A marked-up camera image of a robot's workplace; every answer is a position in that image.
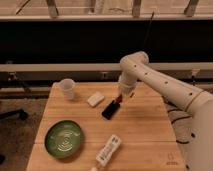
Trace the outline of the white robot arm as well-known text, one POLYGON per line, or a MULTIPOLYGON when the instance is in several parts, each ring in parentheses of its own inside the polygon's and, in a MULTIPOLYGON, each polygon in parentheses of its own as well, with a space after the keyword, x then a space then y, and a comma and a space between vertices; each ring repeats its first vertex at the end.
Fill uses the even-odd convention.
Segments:
POLYGON ((118 92, 129 96, 141 80, 179 109, 193 117, 186 165, 189 171, 213 171, 213 94, 148 66, 148 55, 139 51, 120 60, 118 92))

